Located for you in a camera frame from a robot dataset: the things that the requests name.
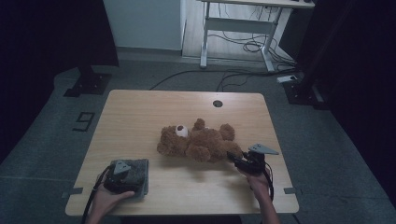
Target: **table leg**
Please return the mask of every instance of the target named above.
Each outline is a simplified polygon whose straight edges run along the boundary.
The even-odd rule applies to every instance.
[[[208,2],[207,6],[206,6],[206,15],[205,15],[204,42],[202,43],[202,48],[201,48],[201,63],[200,63],[201,68],[206,68],[206,60],[207,60],[207,21],[209,20],[209,9],[210,9],[210,3]]]
[[[274,38],[274,34],[275,34],[275,31],[276,31],[277,24],[279,22],[280,14],[282,13],[282,9],[283,9],[282,7],[280,7],[278,9],[277,14],[276,14],[276,18],[273,21],[271,32],[269,34],[269,37],[267,38],[267,41],[265,41],[264,48],[262,49],[262,57],[264,58],[265,65],[267,66],[268,72],[275,72],[274,66],[273,66],[272,61],[271,61],[272,57],[271,57],[271,54],[269,53],[268,50],[271,47],[271,42],[272,42],[272,40]]]

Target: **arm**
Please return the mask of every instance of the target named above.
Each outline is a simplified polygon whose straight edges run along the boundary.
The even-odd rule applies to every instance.
[[[272,204],[269,195],[269,186],[267,179],[264,174],[261,175],[250,175],[238,169],[238,171],[247,177],[247,182],[251,186],[254,192],[254,196],[260,205],[260,210],[262,213],[262,223],[263,224],[279,224],[280,220],[277,216],[274,205]]]
[[[101,184],[92,201],[91,213],[87,224],[98,224],[101,219],[113,209],[122,199],[134,196],[133,191],[123,192],[122,194],[112,194],[103,184]]]

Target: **white desk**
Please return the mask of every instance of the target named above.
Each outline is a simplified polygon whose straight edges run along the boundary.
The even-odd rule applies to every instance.
[[[264,58],[267,70],[274,72],[275,69],[271,62],[271,55],[268,49],[271,46],[272,39],[279,21],[282,8],[313,8],[315,4],[313,2],[306,3],[303,0],[298,2],[291,0],[200,0],[207,3],[206,14],[205,14],[205,29],[204,29],[204,43],[202,44],[201,50],[201,68],[206,68],[207,60],[207,32],[209,30],[215,31],[229,31],[239,33],[252,33],[269,35],[267,41],[265,41],[264,48],[262,48],[262,57]],[[223,19],[223,18],[210,18],[210,3],[226,3],[226,4],[239,4],[239,5],[255,5],[255,6],[268,6],[268,7],[279,7],[276,13],[276,18],[273,21],[248,21],[248,20],[236,20],[236,19]]]

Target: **teddy bear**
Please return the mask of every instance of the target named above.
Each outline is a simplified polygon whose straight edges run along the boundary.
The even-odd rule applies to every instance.
[[[242,158],[242,150],[235,142],[235,130],[230,124],[222,124],[219,131],[206,128],[198,119],[189,131],[183,125],[164,127],[157,151],[164,156],[187,157],[195,161],[223,161],[227,151]]]

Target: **standing desk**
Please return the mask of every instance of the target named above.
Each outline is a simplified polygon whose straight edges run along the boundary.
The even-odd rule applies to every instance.
[[[222,107],[214,106],[221,101]],[[260,207],[245,177],[227,161],[216,163],[165,157],[157,152],[161,130],[183,124],[189,129],[202,118],[219,129],[229,123],[234,141],[244,150],[262,143],[279,155],[266,156],[274,171],[274,206],[278,213],[296,213],[296,196],[261,94],[192,91],[112,91],[97,124],[65,212],[81,216],[96,177],[111,161],[148,159],[148,195],[141,202],[125,200],[117,216],[259,214]]]
[[[269,72],[274,72],[274,66],[271,62],[271,55],[269,48],[274,38],[276,27],[279,21],[280,14],[284,7],[291,8],[313,8],[315,4],[313,2],[306,3],[303,0],[291,1],[291,0],[200,0],[207,3],[206,14],[205,14],[205,27],[204,27],[204,42],[201,49],[201,68],[206,68],[207,60],[207,32],[209,30],[215,31],[230,31],[239,33],[252,33],[269,35],[265,41],[264,47],[261,50],[262,57],[264,58],[265,65]],[[254,6],[267,6],[267,7],[278,7],[276,17],[273,21],[248,21],[248,20],[236,20],[236,19],[224,19],[224,18],[210,18],[210,3],[226,3],[226,4],[238,4],[238,5],[254,5]]]

